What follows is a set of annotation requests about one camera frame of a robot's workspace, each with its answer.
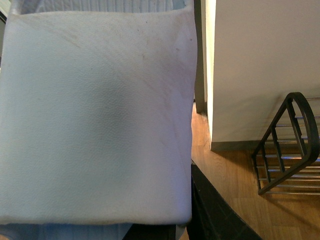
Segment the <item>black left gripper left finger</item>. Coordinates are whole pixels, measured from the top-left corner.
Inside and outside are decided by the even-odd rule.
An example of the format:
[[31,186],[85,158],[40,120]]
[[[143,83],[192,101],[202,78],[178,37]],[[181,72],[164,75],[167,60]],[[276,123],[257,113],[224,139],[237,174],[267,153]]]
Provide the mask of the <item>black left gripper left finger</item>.
[[175,225],[133,224],[123,240],[175,240]]

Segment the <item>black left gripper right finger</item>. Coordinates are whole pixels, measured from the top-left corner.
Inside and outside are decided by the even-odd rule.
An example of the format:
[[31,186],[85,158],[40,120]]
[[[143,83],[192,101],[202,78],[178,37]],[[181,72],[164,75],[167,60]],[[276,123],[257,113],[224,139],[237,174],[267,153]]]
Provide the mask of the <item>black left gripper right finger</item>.
[[191,164],[192,219],[190,240],[260,240],[261,237],[228,205],[196,164]]

